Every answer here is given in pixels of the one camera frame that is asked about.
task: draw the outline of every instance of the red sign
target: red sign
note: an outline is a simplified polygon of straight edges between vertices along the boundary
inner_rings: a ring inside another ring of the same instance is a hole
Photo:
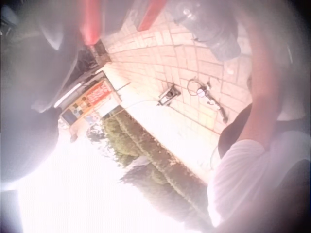
[[[101,100],[107,97],[111,93],[111,89],[102,80],[100,83],[96,84],[91,90],[86,93],[86,97],[92,105],[98,104]]]

